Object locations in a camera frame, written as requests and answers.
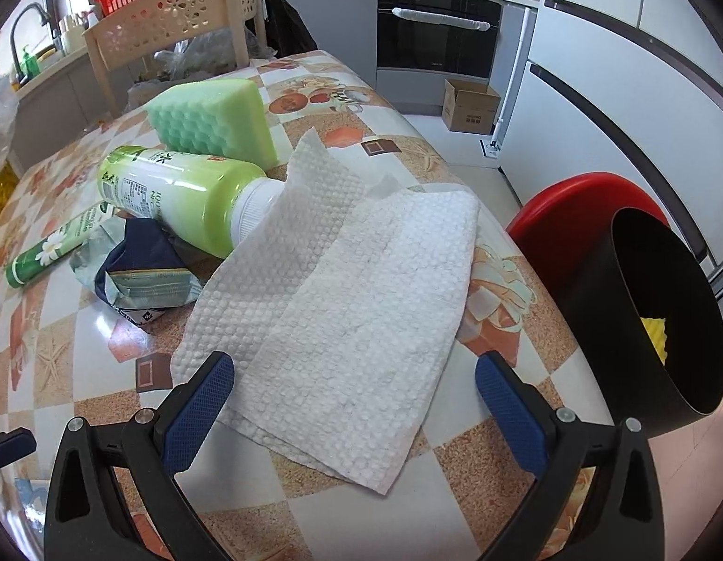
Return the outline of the yellow foam fruit net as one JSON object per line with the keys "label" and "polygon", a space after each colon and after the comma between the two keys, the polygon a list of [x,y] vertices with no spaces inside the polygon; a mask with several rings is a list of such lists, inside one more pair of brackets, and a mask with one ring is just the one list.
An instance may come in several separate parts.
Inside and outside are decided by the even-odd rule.
{"label": "yellow foam fruit net", "polygon": [[660,362],[666,363],[668,358],[666,320],[664,318],[641,318],[641,324],[648,334]]}

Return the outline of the green daisy tube box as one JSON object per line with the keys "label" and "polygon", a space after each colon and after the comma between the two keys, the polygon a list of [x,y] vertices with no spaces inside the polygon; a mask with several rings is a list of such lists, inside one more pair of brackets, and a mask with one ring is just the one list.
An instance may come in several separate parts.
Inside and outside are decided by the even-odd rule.
{"label": "green daisy tube box", "polygon": [[67,223],[61,224],[9,262],[5,267],[7,285],[13,289],[28,285],[61,257],[80,247],[90,237],[91,232],[112,218],[116,211],[117,208],[112,204],[100,201]]}

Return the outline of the blue green wrapper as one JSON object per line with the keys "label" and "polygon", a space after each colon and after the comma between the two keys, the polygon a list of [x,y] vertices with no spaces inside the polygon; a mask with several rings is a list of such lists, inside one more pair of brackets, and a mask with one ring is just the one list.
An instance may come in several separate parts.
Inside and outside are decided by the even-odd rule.
{"label": "blue green wrapper", "polygon": [[113,216],[73,251],[70,267],[81,286],[135,325],[192,304],[201,293],[178,243],[153,219]]}

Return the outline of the green drink bottle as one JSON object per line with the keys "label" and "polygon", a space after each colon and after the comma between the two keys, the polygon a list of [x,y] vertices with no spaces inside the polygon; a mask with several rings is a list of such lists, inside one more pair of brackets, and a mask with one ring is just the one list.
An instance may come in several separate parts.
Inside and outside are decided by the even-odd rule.
{"label": "green drink bottle", "polygon": [[189,245],[224,259],[284,190],[260,167],[221,156],[120,146],[101,161],[101,196],[151,218]]}

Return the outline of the white paper towel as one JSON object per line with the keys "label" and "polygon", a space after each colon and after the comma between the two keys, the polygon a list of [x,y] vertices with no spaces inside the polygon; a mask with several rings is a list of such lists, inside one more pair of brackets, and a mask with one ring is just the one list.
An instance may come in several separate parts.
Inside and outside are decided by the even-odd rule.
{"label": "white paper towel", "polygon": [[224,423],[388,493],[463,318],[478,213],[468,190],[407,189],[304,134],[283,192],[196,300],[172,378],[227,353]]}

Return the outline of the green wavy sponge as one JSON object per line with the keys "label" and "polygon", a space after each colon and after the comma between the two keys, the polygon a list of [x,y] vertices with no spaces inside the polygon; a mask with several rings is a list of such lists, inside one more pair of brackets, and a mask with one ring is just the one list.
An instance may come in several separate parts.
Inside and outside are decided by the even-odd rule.
{"label": "green wavy sponge", "polygon": [[169,87],[144,107],[160,142],[176,152],[279,164],[258,86],[236,77]]}

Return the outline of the black trash bin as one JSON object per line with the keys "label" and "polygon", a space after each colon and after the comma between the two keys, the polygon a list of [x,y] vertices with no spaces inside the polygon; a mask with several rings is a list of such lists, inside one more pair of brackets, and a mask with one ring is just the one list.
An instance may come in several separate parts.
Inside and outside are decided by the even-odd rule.
{"label": "black trash bin", "polygon": [[723,400],[723,320],[700,265],[657,218],[619,210],[557,301],[612,418],[650,437]]}

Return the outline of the kitchen faucet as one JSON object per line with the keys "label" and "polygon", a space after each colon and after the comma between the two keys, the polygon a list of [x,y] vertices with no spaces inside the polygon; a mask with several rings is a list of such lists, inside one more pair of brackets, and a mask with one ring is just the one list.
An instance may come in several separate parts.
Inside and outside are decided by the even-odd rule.
{"label": "kitchen faucet", "polygon": [[42,4],[30,3],[16,14],[9,44],[16,83],[23,87],[41,73],[39,57],[60,51],[58,28]]}

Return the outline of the red plastic stool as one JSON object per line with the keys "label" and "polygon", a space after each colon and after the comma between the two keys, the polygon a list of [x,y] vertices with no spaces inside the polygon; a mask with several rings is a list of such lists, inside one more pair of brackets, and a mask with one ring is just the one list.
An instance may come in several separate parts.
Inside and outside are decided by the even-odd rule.
{"label": "red plastic stool", "polygon": [[581,173],[533,196],[507,225],[507,233],[558,300],[623,208],[667,220],[657,202],[625,177]]}

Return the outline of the cardboard box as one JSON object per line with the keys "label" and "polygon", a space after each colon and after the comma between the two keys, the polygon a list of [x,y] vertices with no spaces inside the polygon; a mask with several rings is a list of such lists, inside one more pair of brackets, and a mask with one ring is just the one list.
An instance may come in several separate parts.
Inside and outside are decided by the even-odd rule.
{"label": "cardboard box", "polygon": [[452,132],[491,134],[500,103],[488,84],[446,79],[443,121]]}

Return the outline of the white refrigerator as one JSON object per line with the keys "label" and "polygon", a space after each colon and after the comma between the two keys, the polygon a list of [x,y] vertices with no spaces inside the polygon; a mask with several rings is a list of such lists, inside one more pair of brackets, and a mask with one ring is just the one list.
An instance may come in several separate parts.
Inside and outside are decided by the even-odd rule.
{"label": "white refrigerator", "polygon": [[723,52],[688,0],[540,0],[500,165],[521,201],[631,180],[723,301]]}

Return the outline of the beige plastic storage rack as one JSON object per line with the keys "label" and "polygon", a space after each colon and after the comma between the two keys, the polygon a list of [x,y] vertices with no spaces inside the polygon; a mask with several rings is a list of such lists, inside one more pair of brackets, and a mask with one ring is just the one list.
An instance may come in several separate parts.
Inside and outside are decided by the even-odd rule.
{"label": "beige plastic storage rack", "polygon": [[250,63],[247,22],[254,23],[258,44],[265,47],[262,0],[135,0],[105,16],[87,29],[84,38],[109,113],[114,118],[121,115],[109,73],[184,39],[231,29],[236,66],[246,67]]}

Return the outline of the black built-in oven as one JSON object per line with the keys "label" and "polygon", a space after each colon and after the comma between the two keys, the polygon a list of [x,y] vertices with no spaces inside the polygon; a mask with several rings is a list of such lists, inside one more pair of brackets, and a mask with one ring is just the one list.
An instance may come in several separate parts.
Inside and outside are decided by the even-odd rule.
{"label": "black built-in oven", "polygon": [[501,18],[493,0],[378,0],[377,64],[485,79]]}

